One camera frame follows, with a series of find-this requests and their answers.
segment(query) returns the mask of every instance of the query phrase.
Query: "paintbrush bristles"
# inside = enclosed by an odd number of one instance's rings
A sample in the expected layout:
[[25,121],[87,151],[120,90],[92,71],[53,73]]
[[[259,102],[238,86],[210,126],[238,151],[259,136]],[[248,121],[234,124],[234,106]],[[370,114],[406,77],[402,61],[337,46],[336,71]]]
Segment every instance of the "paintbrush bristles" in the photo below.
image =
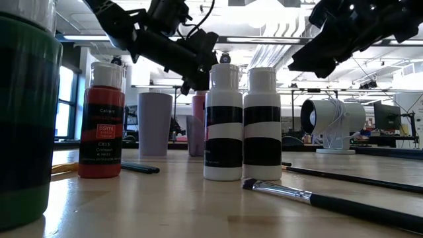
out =
[[241,187],[244,189],[248,189],[248,190],[252,190],[254,184],[257,182],[258,180],[253,179],[253,178],[244,178],[243,182],[241,184]]

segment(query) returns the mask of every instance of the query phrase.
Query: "green container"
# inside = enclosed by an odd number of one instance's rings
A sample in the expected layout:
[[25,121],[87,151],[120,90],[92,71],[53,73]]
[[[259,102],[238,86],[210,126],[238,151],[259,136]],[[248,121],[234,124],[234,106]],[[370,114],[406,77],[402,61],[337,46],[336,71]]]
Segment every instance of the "green container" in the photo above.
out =
[[31,22],[0,14],[0,230],[47,208],[62,46]]

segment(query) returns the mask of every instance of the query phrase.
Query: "white bottle cap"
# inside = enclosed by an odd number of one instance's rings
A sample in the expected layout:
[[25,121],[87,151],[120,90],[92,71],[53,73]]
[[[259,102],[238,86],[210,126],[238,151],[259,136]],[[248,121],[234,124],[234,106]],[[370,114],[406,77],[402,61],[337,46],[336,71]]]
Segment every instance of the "white bottle cap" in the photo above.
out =
[[257,67],[249,70],[249,92],[276,92],[276,69]]
[[208,91],[201,91],[201,90],[199,90],[199,91],[196,91],[196,95],[206,95],[207,92]]
[[122,90],[124,69],[114,63],[91,64],[90,86],[107,86]]
[[210,70],[211,88],[238,91],[239,68],[229,63],[219,63]]

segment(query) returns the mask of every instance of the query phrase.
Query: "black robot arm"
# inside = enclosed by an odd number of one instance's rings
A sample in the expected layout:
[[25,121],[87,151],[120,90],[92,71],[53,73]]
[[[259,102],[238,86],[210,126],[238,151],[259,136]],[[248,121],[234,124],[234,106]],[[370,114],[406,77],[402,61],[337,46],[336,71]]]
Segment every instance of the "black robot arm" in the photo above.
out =
[[217,63],[214,32],[198,30],[187,39],[169,39],[180,23],[192,19],[184,0],[152,0],[148,11],[125,11],[111,0],[84,0],[113,46],[129,51],[136,63],[143,56],[182,75],[181,93],[209,89],[209,70]]
[[321,33],[293,55],[290,70],[328,77],[357,51],[394,36],[398,43],[418,34],[422,0],[321,0],[311,16]]

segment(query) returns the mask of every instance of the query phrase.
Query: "small fan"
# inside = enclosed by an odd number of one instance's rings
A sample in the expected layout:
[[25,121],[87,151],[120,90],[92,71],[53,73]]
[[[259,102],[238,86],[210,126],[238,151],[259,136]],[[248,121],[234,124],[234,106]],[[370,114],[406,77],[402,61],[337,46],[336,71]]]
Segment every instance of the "small fan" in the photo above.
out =
[[343,103],[338,99],[306,100],[301,107],[301,126],[305,133],[323,135],[324,149],[317,153],[355,154],[350,150],[350,132],[364,128],[365,111],[359,103]]

